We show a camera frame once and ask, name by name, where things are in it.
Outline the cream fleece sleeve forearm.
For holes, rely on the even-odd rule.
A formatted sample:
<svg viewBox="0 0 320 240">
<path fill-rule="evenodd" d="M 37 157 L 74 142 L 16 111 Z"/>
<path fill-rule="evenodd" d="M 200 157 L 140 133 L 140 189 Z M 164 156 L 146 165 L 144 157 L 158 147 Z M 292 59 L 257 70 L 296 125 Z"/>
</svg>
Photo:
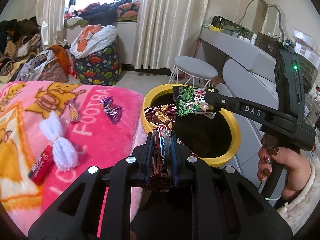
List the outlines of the cream fleece sleeve forearm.
<svg viewBox="0 0 320 240">
<path fill-rule="evenodd" d="M 311 175 L 304 189 L 292 202 L 286 202 L 277 209 L 277 212 L 289 224 L 294 235 L 306 225 L 306 221 L 319 202 L 319 158 L 311 158 L 309 164 Z"/>
</svg>

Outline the person's right hand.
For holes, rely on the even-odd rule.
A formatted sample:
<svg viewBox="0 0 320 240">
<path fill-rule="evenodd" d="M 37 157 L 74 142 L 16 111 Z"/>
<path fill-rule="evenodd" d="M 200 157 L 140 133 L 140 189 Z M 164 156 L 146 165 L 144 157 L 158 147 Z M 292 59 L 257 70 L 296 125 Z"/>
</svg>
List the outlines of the person's right hand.
<svg viewBox="0 0 320 240">
<path fill-rule="evenodd" d="M 272 174 L 273 168 L 271 164 L 266 162 L 267 159 L 287 166 L 289 173 L 281 196 L 284 200 L 292 201 L 299 195 L 311 176 L 310 163 L 306 157 L 291 149 L 279 146 L 268 147 L 268 139 L 270 136 L 265 134 L 261 140 L 262 147 L 258 152 L 257 178 L 263 182 Z"/>
</svg>

